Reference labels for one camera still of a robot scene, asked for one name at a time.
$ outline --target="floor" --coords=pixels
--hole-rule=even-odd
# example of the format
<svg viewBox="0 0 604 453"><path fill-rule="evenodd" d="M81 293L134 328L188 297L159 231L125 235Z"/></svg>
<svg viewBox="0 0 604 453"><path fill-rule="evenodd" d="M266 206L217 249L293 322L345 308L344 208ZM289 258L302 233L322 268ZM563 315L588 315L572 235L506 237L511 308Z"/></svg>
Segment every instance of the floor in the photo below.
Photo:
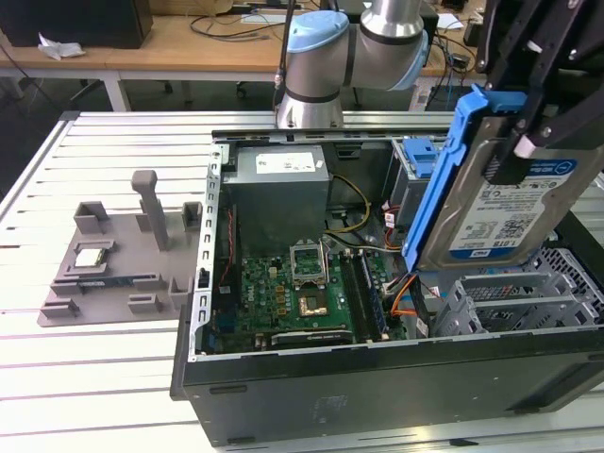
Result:
<svg viewBox="0 0 604 453"><path fill-rule="evenodd" d="M25 86L25 97L15 101L7 93L0 92L0 199L8 192L31 157L36 153L47 134L60 117L55 109L34 85ZM71 109L69 99L81 87L78 80L37 80L42 89L65 110ZM245 84L246 98L236 96L235 84L231 82L192 82L194 110L268 110L271 109L273 86L269 83ZM183 110L183 96L179 82L172 82L174 92L169 94L163 84L155 81L127 81L126 91L134 110ZM343 90L344 110L406 110L411 101L411 92L379 92L365 90L362 107L356 107L351 90ZM445 109L445 90L437 93L430 109ZM449 99L448 109L455 105L457 95ZM110 104L102 88L89 93L78 101L82 111L110 111Z"/></svg>

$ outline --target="hard drive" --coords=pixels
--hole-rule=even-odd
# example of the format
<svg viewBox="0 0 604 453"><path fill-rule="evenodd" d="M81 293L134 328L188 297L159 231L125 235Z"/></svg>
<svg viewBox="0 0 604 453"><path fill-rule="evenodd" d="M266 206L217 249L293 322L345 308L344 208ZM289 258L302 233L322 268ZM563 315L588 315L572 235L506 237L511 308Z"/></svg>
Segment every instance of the hard drive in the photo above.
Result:
<svg viewBox="0 0 604 453"><path fill-rule="evenodd" d="M521 183L489 184L483 170L523 102L520 92L478 88L460 101L403 247L409 270L527 262L604 168L601 146L538 149Z"/></svg>

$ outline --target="cpu socket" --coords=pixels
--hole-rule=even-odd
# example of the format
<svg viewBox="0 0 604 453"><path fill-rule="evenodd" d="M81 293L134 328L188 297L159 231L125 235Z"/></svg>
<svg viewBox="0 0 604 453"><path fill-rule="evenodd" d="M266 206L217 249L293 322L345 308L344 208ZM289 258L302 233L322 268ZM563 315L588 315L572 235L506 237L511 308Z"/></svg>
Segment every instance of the cpu socket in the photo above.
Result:
<svg viewBox="0 0 604 453"><path fill-rule="evenodd" d="M290 247L292 277L297 290L307 283L313 283L317 288L325 288L326 264L323 246L313 241L298 241Z"/></svg>
<svg viewBox="0 0 604 453"><path fill-rule="evenodd" d="M322 290L300 290L297 294L300 317L327 316L327 293Z"/></svg>

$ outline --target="motherboard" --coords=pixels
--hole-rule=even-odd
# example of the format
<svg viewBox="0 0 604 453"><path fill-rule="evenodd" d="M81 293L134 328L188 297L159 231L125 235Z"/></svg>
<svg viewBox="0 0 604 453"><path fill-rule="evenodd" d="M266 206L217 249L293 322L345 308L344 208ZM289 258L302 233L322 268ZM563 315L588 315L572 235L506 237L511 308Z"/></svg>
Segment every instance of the motherboard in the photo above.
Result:
<svg viewBox="0 0 604 453"><path fill-rule="evenodd" d="M379 340L387 330L378 295L388 279L383 258L373 252L347 256L314 248L243 258L238 304L216 313L208 352Z"/></svg>

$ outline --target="aluminum table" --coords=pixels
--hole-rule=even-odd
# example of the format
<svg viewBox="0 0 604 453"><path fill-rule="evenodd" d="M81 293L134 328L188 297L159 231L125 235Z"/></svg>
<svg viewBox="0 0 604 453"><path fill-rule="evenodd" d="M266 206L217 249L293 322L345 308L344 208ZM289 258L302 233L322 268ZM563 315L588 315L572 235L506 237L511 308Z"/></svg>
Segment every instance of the aluminum table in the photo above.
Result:
<svg viewBox="0 0 604 453"><path fill-rule="evenodd" d="M347 113L355 126L446 126L451 114ZM158 172L166 209L203 199L213 129L271 127L269 112L67 114L0 205L0 451L212 451L188 402L168 390L177 321L42 328L38 308L72 237L80 201L137 211L135 169ZM595 183L579 218L598 231ZM604 449L604 385L561 411L254 445L300 451L593 451ZM241 451L226 447L223 451Z"/></svg>

